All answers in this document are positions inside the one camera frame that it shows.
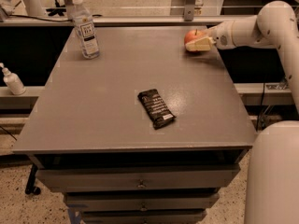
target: desk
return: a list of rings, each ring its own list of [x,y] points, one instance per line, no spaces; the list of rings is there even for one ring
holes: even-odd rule
[[[93,60],[67,40],[14,152],[86,223],[194,223],[238,173],[255,131],[217,50],[185,51],[190,29],[97,28]],[[149,89],[177,116],[160,130]]]

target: speckled floor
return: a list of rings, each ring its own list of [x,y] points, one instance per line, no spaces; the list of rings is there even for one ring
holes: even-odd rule
[[[155,5],[161,8],[147,8],[136,11],[134,7],[145,5],[145,0],[132,0],[131,2],[125,0],[85,1],[93,14],[108,15],[120,14],[120,12],[123,15],[140,15],[141,13],[146,15],[163,15],[165,12],[168,12],[164,5],[170,4],[170,0],[147,0],[149,6]],[[131,9],[122,9],[121,6],[124,3],[126,3],[126,6],[131,5]],[[20,126],[13,124],[8,125],[8,128],[18,138],[18,133],[21,130]],[[11,153],[14,143],[15,140],[10,135],[0,130],[0,159]],[[248,162],[249,155],[240,163],[241,172],[229,187],[220,190],[221,198],[212,208],[207,209],[207,216],[201,222],[202,224],[243,223]],[[70,223],[62,194],[51,193],[38,181],[36,185],[41,188],[40,195],[26,195],[24,193],[30,168],[30,165],[1,164],[0,162],[0,224]]]

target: black snack package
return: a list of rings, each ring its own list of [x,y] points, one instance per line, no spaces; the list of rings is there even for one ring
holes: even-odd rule
[[[140,92],[138,99],[147,110],[155,130],[174,121],[175,116],[170,112],[156,89]]]

